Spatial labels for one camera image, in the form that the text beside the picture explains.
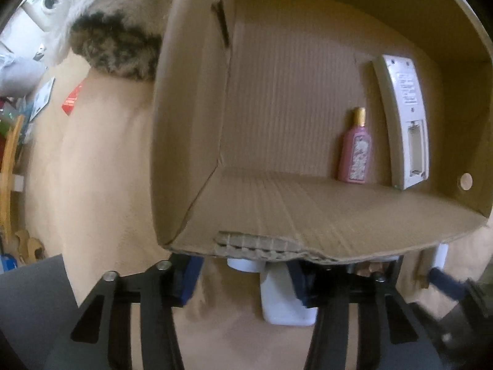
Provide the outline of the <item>white blue-label medicine bottle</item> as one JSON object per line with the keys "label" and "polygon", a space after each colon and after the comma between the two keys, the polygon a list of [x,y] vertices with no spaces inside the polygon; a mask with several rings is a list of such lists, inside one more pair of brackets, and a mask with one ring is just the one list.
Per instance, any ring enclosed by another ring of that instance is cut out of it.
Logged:
{"label": "white blue-label medicine bottle", "polygon": [[227,259],[236,270],[260,275],[263,318],[276,326],[310,327],[316,321],[317,308],[307,308],[297,298],[287,264],[284,262]]}

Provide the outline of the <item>pink perfume bottle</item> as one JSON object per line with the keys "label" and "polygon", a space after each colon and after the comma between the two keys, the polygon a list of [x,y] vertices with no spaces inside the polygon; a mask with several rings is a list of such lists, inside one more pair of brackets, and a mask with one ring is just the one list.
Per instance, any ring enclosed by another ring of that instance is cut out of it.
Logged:
{"label": "pink perfume bottle", "polygon": [[372,138],[366,129],[366,108],[353,111],[352,127],[345,133],[338,167],[338,179],[364,184],[369,170]]}

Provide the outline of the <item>wooden chair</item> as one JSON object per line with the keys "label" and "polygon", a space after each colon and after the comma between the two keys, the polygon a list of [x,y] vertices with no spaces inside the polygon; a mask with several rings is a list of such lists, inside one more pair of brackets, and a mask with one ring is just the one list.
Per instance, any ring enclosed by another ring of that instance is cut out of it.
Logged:
{"label": "wooden chair", "polygon": [[18,142],[25,116],[19,115],[15,125],[8,131],[1,166],[1,231],[5,242],[10,243],[13,236],[11,222],[11,194],[14,191],[13,174]]}

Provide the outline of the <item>white remote control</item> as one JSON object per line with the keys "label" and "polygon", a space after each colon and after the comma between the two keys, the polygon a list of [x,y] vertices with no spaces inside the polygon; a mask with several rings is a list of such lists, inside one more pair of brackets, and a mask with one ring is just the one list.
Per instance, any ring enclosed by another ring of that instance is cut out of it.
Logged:
{"label": "white remote control", "polygon": [[426,111],[411,59],[381,55],[373,61],[384,105],[394,188],[404,191],[429,178]]}

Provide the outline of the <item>red plastic bag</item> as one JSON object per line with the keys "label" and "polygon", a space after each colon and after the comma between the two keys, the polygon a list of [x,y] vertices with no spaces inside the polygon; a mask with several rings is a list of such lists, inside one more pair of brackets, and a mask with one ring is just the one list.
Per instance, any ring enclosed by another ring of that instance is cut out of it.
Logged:
{"label": "red plastic bag", "polygon": [[76,104],[77,100],[78,100],[78,97],[79,97],[79,93],[81,91],[81,89],[83,88],[84,86],[84,80],[81,81],[68,95],[68,97],[64,100],[64,102],[62,103],[62,110],[64,111],[64,113],[68,116],[71,115],[71,113],[73,112],[73,109],[74,109],[74,105]]}

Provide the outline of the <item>white paper sheet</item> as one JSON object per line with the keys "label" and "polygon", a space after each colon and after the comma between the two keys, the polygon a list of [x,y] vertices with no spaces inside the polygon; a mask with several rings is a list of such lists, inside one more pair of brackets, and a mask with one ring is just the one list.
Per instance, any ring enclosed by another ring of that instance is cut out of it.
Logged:
{"label": "white paper sheet", "polygon": [[48,105],[54,87],[55,78],[49,79],[35,94],[33,98],[33,108],[29,121],[32,122],[40,112]]}

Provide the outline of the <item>brown cardboard box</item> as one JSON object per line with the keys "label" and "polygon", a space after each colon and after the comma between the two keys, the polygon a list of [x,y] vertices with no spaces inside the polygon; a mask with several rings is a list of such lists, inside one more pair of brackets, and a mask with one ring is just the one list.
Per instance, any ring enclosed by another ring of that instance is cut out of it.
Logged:
{"label": "brown cardboard box", "polygon": [[[429,178],[393,187],[373,61],[411,59]],[[492,209],[492,42],[467,0],[173,0],[151,205],[172,251],[350,263],[466,236]],[[338,179],[353,111],[364,184]]]}

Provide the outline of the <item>leopard fur blanket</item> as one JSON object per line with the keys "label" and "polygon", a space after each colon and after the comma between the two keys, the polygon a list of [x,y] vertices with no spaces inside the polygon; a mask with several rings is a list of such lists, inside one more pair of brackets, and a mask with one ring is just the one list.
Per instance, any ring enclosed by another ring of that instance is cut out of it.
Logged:
{"label": "leopard fur blanket", "polygon": [[125,79],[152,81],[173,0],[56,0],[47,60],[69,53],[91,68]]}

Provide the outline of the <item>white washing machine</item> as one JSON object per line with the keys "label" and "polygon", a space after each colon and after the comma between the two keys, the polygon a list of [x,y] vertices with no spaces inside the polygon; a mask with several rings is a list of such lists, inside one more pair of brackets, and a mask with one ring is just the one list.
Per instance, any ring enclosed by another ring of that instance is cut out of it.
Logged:
{"label": "white washing machine", "polygon": [[21,8],[42,29],[48,32],[56,0],[24,0]]}

